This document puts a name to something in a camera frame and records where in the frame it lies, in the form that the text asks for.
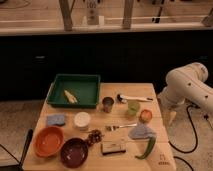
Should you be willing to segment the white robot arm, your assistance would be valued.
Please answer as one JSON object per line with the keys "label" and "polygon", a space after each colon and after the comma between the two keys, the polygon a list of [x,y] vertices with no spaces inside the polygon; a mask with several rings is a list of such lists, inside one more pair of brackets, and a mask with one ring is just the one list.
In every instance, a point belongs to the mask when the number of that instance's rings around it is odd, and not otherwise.
{"label": "white robot arm", "polygon": [[213,114],[213,88],[205,84],[208,70],[199,62],[178,67],[166,75],[166,86],[158,94],[163,123],[169,126],[175,109],[189,100],[207,113]]}

